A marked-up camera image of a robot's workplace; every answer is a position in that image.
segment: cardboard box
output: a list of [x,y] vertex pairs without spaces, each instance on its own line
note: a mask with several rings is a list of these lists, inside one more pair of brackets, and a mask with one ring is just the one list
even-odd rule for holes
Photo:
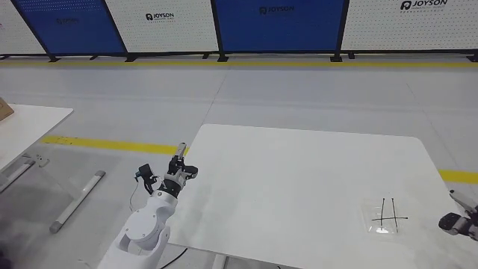
[[8,106],[8,104],[0,98],[0,121],[8,117],[13,113],[12,107]]

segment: white pegboard panel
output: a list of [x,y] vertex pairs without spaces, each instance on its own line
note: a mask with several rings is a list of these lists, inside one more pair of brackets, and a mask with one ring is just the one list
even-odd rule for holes
[[128,52],[217,51],[211,0],[105,0]]
[[0,0],[0,55],[45,54],[10,0]]
[[478,0],[350,0],[343,50],[477,48]]

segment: concrete floor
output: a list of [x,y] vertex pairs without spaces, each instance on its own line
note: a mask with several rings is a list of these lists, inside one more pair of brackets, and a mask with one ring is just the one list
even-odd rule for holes
[[[4,63],[0,96],[17,104],[74,108],[55,135],[190,144],[204,123],[403,135],[421,139],[438,169],[478,171],[477,68],[211,66],[197,57],[186,59],[197,62],[189,66],[95,65],[105,60],[78,66],[66,60],[45,66]],[[367,61],[468,62],[453,56]],[[30,169],[0,195],[0,244],[16,268],[87,268],[78,259],[95,268],[131,213],[135,170],[150,163],[162,174],[170,159],[72,146],[40,144],[37,149],[52,160],[52,170],[68,173],[77,185],[97,170],[107,176],[57,235],[48,227],[69,198],[39,170]],[[477,186],[448,185],[478,201]],[[134,208],[146,198],[139,188]],[[180,252],[168,247],[160,265]],[[213,260],[210,253],[190,250],[170,268],[209,269]],[[228,269],[238,268],[276,266],[232,259]]]

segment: desk leg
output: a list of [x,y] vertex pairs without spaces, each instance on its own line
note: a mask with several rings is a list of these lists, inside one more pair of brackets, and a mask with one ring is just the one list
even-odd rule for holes
[[19,176],[22,175],[28,168],[30,168],[35,161],[27,160],[22,166],[15,170],[11,175],[6,176],[3,173],[0,173],[0,193],[3,192],[13,181],[15,181]]
[[216,255],[214,263],[212,263],[212,269],[224,269],[228,258],[228,256]]
[[63,176],[61,173],[52,173],[46,168],[46,165],[50,162],[49,159],[44,158],[41,155],[35,154],[36,160],[38,161],[39,168],[46,173],[46,177],[50,178],[53,182],[60,185],[60,187],[66,191],[72,198],[73,201],[66,207],[66,209],[61,213],[58,219],[52,223],[50,226],[50,232],[56,234],[68,220],[68,218],[73,214],[77,207],[83,202],[84,198],[92,191],[92,189],[98,184],[98,181],[106,174],[103,170],[98,170],[95,173],[95,176],[84,186],[83,189],[78,189],[74,186],[67,177]]
[[105,172],[99,170],[95,173],[95,176],[84,186],[83,190],[80,191],[80,196],[76,197],[61,213],[60,217],[50,226],[50,232],[52,234],[56,234],[61,227],[65,224],[68,218],[73,214],[76,208],[83,202],[84,198],[92,191],[92,189],[96,186],[98,181],[105,175]]

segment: joyson logo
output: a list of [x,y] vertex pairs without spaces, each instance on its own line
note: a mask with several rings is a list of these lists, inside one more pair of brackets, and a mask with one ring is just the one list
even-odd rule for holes
[[419,11],[439,11],[447,5],[448,0],[416,0],[413,4],[410,0],[405,0],[400,6],[400,10],[419,10]]
[[148,21],[173,20],[174,13],[147,13],[146,19]]
[[65,24],[76,24],[80,22],[80,19],[78,18],[57,18],[57,23],[60,25],[65,25]]
[[272,13],[287,13],[287,12],[293,12],[294,11],[294,6],[290,7],[260,7],[259,8],[259,14],[260,15],[267,15],[267,14],[272,14]]

